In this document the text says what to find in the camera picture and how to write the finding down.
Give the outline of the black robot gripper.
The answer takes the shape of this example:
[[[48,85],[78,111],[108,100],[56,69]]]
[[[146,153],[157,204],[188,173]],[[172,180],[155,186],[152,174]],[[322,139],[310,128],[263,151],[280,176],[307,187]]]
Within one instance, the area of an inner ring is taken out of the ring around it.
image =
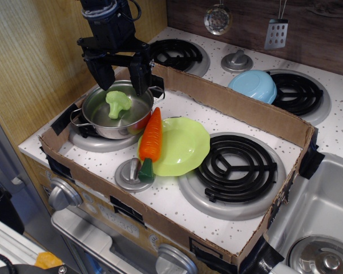
[[[151,85],[150,46],[135,37],[135,25],[119,11],[85,14],[92,36],[78,39],[87,67],[103,90],[115,82],[112,65],[129,66],[130,79],[137,96]]]

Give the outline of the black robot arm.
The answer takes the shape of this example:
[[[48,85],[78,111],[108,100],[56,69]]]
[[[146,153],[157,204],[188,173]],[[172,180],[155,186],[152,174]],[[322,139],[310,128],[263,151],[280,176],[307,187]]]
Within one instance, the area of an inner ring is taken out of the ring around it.
[[[151,86],[149,44],[136,38],[134,22],[142,10],[137,1],[133,17],[129,1],[81,1],[82,16],[88,22],[92,36],[79,38],[91,75],[100,88],[107,90],[115,82],[113,67],[128,68],[132,86],[138,96]]]

